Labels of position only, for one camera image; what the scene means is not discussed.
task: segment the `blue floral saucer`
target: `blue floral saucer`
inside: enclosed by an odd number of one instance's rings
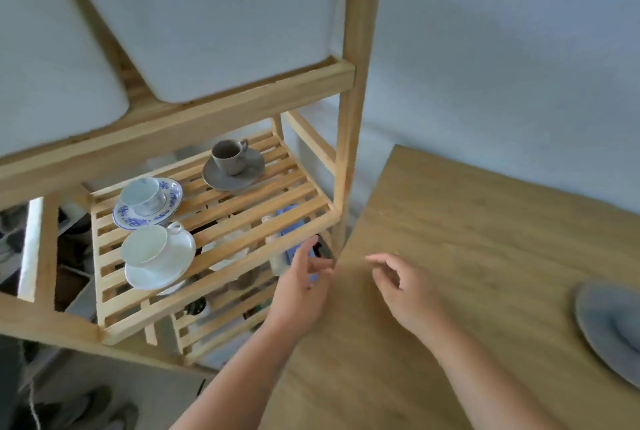
[[[168,177],[158,177],[160,189],[166,200],[164,206],[158,212],[149,216],[140,216],[133,208],[118,201],[113,208],[113,222],[123,230],[133,231],[140,226],[148,224],[160,224],[169,219],[182,202],[182,186],[178,181]]]

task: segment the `person's right arm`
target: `person's right arm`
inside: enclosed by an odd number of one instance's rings
[[[436,357],[475,430],[566,430],[448,316],[436,289],[407,261],[388,253],[367,260],[397,273],[399,287],[380,268],[373,279],[396,320]]]

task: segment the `cup handle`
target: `cup handle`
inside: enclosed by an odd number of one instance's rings
[[[171,223],[169,226],[166,227],[166,230],[169,232],[170,235],[179,235],[181,232],[184,231],[184,227],[180,223],[177,223],[174,221],[173,223]]]

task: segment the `person's left hand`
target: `person's left hand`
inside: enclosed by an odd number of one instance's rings
[[[318,236],[312,236],[296,251],[291,267],[278,280],[264,322],[266,328],[290,335],[293,342],[306,335],[320,317],[333,279],[332,260],[308,256],[317,241]],[[311,283],[309,275],[313,273],[318,278]]]

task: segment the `gray saucer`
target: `gray saucer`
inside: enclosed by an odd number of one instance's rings
[[[607,281],[589,281],[575,299],[578,325],[596,354],[640,388],[640,293]]]
[[[202,179],[218,191],[240,191],[251,185],[264,172],[264,157],[256,149],[246,151],[246,167],[235,176],[228,176],[216,165],[212,158],[202,168]]]

